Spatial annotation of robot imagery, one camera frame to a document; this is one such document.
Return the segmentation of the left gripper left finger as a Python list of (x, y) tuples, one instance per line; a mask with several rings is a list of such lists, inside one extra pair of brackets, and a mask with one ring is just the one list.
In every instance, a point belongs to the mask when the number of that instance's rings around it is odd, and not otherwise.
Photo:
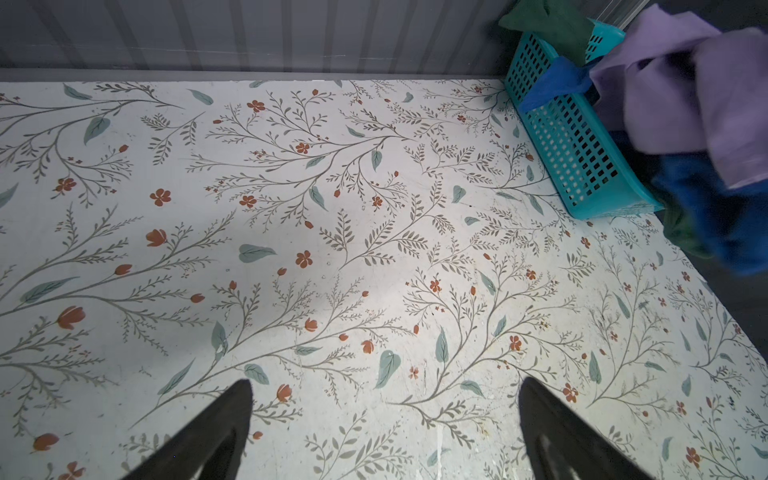
[(250, 382), (234, 382), (126, 477), (234, 479), (248, 438), (252, 406)]

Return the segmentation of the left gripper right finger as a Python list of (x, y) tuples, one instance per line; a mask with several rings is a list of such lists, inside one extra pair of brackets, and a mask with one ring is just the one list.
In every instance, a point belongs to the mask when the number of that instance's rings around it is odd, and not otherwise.
[(648, 479), (546, 386), (526, 378), (519, 390), (521, 430), (536, 479)]

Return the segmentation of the purple t-shirt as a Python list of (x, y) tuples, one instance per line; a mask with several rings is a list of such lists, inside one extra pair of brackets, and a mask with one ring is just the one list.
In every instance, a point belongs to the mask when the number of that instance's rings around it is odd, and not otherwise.
[(644, 154), (705, 152), (729, 189), (767, 178), (767, 33), (642, 11), (590, 71), (605, 128)]

